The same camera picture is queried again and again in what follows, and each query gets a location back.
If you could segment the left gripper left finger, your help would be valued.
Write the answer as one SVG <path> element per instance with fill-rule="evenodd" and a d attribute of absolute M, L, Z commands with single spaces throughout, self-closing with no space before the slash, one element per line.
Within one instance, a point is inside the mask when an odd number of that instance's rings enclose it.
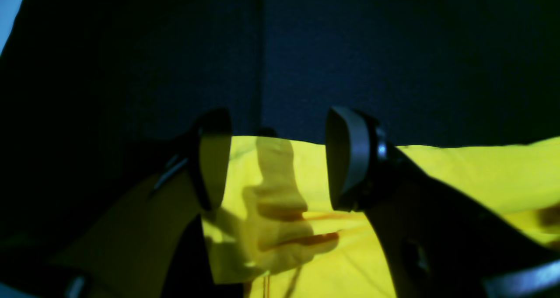
<path fill-rule="evenodd" d="M 175 139 L 159 170 L 133 184 L 58 251 L 1 260 L 3 298 L 207 298 L 202 218 L 220 206 L 232 139 L 228 109 Z"/>

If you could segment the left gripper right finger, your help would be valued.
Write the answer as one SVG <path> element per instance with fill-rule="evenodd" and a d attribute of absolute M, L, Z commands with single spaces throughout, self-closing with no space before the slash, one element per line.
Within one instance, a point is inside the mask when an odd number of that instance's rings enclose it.
<path fill-rule="evenodd" d="M 399 298 L 557 298 L 559 253 L 432 178 L 348 107 L 326 119 L 332 208 L 365 214 Z"/>

